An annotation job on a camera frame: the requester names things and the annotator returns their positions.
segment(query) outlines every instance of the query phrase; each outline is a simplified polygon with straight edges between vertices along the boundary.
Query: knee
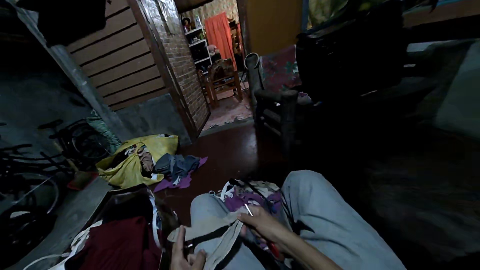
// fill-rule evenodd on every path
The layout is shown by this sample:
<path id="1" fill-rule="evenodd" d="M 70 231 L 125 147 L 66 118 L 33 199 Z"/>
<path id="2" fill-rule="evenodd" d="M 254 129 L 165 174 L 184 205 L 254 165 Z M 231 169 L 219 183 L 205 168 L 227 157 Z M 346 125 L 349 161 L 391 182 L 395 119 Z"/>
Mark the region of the knee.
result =
<path id="1" fill-rule="evenodd" d="M 212 201 L 215 201 L 215 197 L 213 197 L 211 194 L 205 193 L 205 194 L 200 194 L 195 199 L 192 201 L 192 207 L 194 205 L 202 206 L 205 204 L 208 204 Z"/>
<path id="2" fill-rule="evenodd" d="M 290 172 L 285 180 L 284 185 L 298 185 L 303 187 L 312 187 L 317 185 L 328 187 L 332 186 L 332 184 L 330 184 L 330 182 L 328 182 L 323 175 L 310 170 Z"/>

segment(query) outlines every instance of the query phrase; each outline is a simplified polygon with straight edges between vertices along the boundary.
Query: cushion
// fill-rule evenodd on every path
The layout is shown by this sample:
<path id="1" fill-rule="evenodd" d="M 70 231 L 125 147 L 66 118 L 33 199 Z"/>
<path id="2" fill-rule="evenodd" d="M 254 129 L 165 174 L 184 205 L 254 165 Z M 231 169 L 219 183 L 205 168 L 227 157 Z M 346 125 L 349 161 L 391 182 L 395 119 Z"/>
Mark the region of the cushion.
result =
<path id="1" fill-rule="evenodd" d="M 295 50 L 292 45 L 260 58 L 264 89 L 280 92 L 301 85 Z"/>

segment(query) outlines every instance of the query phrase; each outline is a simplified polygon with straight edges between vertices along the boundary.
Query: yellow wall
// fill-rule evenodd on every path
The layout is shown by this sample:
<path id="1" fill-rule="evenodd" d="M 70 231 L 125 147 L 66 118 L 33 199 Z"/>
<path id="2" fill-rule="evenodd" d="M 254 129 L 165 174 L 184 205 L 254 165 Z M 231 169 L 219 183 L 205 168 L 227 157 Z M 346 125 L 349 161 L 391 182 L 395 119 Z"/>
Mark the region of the yellow wall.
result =
<path id="1" fill-rule="evenodd" d="M 302 0 L 248 0 L 252 52 L 266 55 L 297 43 L 301 11 Z"/>

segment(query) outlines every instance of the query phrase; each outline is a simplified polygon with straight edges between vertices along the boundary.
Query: hair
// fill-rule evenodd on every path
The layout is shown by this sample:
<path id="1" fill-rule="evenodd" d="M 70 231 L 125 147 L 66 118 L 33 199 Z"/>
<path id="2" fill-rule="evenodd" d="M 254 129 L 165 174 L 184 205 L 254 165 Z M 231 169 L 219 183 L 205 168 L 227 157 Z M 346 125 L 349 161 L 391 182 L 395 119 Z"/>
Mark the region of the hair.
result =
<path id="1" fill-rule="evenodd" d="M 182 25 L 185 24 L 185 21 L 187 21 L 188 24 L 191 24 L 191 23 L 192 23 L 189 18 L 183 18 L 183 19 L 181 20 L 181 24 L 182 24 Z"/>

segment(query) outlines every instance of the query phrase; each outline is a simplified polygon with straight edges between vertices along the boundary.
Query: blue jeans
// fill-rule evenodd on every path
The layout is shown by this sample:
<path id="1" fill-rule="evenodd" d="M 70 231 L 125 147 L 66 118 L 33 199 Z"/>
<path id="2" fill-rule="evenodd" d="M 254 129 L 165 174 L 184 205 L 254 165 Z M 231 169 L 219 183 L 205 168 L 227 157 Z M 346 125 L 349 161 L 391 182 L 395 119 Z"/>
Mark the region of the blue jeans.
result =
<path id="1" fill-rule="evenodd" d="M 302 221 L 314 232 L 302 230 L 300 237 L 332 259 L 344 270 L 405 269 L 375 229 L 348 205 L 333 186 L 319 173 L 291 172 L 282 186 L 285 203 L 295 222 Z M 210 194 L 192 201 L 192 226 L 209 216 L 229 213 L 224 203 Z M 289 227 L 285 211 L 280 220 Z M 195 252 L 213 252 L 220 238 L 200 243 Z M 251 250 L 242 244 L 225 269 L 263 270 Z"/>

